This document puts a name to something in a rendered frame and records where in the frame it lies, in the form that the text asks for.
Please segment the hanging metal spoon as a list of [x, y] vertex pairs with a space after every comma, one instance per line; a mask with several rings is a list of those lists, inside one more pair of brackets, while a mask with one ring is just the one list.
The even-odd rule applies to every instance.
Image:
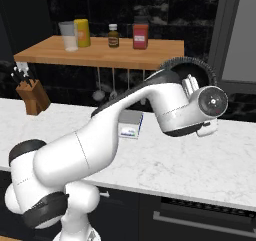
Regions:
[[117, 91], [115, 86], [115, 70], [112, 68], [112, 92], [110, 93], [109, 100], [113, 100], [117, 97]]

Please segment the black fluted bowl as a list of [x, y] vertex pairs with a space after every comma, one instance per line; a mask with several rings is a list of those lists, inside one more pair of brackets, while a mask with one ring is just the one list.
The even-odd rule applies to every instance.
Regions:
[[214, 70], [198, 58], [187, 56], [175, 57], [162, 63], [160, 68], [175, 72], [181, 80], [191, 75], [196, 78], [199, 87], [217, 85]]

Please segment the dark drawer front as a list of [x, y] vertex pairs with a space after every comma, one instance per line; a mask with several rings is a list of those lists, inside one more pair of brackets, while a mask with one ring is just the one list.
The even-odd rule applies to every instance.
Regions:
[[109, 192], [100, 196], [97, 208], [88, 215], [102, 241], [138, 241], [139, 195], [134, 192], [98, 187]]

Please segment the red jar with label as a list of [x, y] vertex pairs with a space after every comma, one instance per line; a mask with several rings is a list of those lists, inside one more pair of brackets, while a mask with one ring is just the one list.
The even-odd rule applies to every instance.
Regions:
[[135, 16], [133, 24], [133, 48], [146, 49], [148, 46], [148, 18], [146, 16]]

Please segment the brown bottle with white cap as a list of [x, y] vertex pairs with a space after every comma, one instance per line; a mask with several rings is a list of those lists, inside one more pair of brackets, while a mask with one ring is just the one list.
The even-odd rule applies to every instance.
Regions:
[[119, 33], [116, 24], [109, 25], [108, 45], [110, 48], [117, 48], [119, 46]]

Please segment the hanging metal ladle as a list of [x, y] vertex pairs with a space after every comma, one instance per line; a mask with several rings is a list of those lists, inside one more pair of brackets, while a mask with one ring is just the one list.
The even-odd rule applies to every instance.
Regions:
[[95, 101], [102, 101], [104, 99], [104, 97], [105, 97], [105, 92], [100, 87], [100, 85], [101, 85], [101, 78], [98, 78], [98, 85], [99, 85], [98, 90], [93, 93], [93, 99]]

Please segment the wooden knife block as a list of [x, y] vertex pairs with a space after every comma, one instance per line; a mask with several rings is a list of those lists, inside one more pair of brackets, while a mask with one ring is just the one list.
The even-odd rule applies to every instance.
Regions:
[[25, 103], [26, 113], [37, 116], [45, 111], [51, 102], [39, 80], [30, 79], [30, 82], [31, 84], [27, 84], [25, 81], [21, 81], [16, 87], [16, 91]]

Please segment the black-handled knife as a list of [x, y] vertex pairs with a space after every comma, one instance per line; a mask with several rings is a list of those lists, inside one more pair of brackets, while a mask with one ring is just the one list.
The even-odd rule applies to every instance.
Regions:
[[17, 84], [20, 84], [22, 81], [25, 80], [24, 72], [20, 70], [18, 67], [13, 68], [13, 70], [11, 71], [11, 77]]

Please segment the clear jar with white powder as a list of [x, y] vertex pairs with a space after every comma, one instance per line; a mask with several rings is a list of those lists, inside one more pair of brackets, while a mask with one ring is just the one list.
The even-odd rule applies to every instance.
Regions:
[[58, 23], [60, 33], [64, 42], [64, 48], [68, 52], [78, 50], [77, 25], [73, 21]]

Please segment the yellow jar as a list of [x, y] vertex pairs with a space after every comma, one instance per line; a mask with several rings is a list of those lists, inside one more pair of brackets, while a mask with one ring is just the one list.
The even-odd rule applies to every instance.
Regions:
[[91, 45], [91, 41], [90, 41], [90, 31], [89, 31], [88, 20], [87, 19], [75, 19], [74, 24], [77, 26], [78, 46], [79, 47], [89, 47]]

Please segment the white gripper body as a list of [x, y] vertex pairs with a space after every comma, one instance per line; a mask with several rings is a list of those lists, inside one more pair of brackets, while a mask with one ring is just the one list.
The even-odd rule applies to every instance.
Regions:
[[213, 119], [205, 121], [202, 123], [202, 126], [196, 131], [198, 137], [205, 137], [212, 135], [218, 129], [218, 120]]

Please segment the white and blue box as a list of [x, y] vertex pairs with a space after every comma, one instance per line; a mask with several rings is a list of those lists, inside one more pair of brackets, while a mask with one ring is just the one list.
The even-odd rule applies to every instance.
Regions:
[[144, 113], [135, 110], [123, 110], [118, 120], [118, 134], [121, 138], [137, 139], [140, 134]]

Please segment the grey cabinet door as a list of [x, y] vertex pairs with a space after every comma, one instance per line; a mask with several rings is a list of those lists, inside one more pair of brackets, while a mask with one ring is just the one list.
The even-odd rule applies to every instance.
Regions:
[[256, 0], [219, 0], [208, 64], [226, 92], [256, 95]]

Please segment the wooden wall shelf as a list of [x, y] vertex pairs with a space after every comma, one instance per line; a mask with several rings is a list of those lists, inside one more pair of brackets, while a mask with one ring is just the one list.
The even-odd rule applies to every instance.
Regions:
[[105, 37], [92, 37], [91, 46], [67, 52], [60, 36], [52, 36], [14, 55], [16, 62], [107, 68], [157, 70], [160, 64], [184, 55], [182, 40], [150, 39], [148, 48], [136, 50], [133, 40], [121, 38], [110, 48]]

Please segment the white-handled knife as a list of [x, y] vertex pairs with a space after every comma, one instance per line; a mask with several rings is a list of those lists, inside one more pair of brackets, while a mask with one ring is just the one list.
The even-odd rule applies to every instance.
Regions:
[[16, 66], [17, 66], [17, 71], [18, 71], [19, 76], [22, 79], [28, 79], [29, 78], [29, 74], [28, 74], [29, 67], [28, 67], [28, 64], [26, 62], [17, 62]]

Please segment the black oven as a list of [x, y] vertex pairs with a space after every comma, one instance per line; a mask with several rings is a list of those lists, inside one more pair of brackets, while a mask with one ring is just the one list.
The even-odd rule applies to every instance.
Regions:
[[139, 241], [256, 241], [256, 212], [141, 195]]

